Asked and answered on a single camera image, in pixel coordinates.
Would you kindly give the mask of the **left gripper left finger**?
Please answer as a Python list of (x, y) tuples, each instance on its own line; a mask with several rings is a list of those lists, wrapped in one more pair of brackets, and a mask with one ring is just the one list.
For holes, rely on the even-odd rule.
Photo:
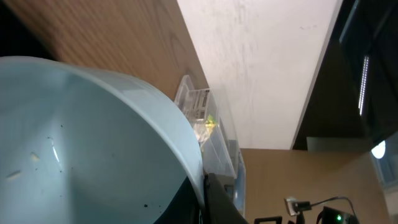
[(199, 224), (200, 207), (197, 196), (188, 178), (186, 178), (154, 224)]

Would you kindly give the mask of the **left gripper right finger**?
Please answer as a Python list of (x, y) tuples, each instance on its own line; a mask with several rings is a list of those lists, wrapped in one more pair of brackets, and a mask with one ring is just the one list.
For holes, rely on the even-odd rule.
[(205, 217), (204, 223), (248, 224), (228, 197), (217, 176), (206, 174), (204, 179)]

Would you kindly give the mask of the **clear plastic bin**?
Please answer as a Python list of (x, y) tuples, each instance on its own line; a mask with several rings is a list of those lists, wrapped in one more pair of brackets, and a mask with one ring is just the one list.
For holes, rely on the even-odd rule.
[[(238, 212), (245, 215), (246, 168), (241, 154), (225, 88), (196, 89), (183, 76), (174, 103), (188, 119), (198, 140), (203, 170), (214, 173)], [(218, 122), (209, 133), (205, 121), (211, 114)]]

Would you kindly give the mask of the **yellow snack wrapper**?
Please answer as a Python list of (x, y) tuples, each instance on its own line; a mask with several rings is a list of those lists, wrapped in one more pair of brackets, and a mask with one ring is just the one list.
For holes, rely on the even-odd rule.
[(209, 133), (211, 133), (218, 125), (217, 120), (209, 114), (206, 121), (205, 121), (205, 128)]

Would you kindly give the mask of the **light blue rice bowl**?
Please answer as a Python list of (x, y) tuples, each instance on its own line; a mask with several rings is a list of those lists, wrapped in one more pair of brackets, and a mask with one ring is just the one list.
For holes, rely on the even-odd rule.
[(154, 223), (188, 178), (190, 123), (147, 82), (33, 57), (1, 59), (1, 222)]

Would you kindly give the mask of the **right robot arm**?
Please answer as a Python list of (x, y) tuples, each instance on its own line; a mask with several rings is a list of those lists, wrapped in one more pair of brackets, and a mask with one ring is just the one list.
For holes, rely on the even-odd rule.
[[(256, 218), (254, 224), (275, 223), (282, 224), (282, 216)], [(315, 221), (316, 224), (359, 224), (359, 220), (350, 213), (343, 212), (330, 207), (323, 207)]]

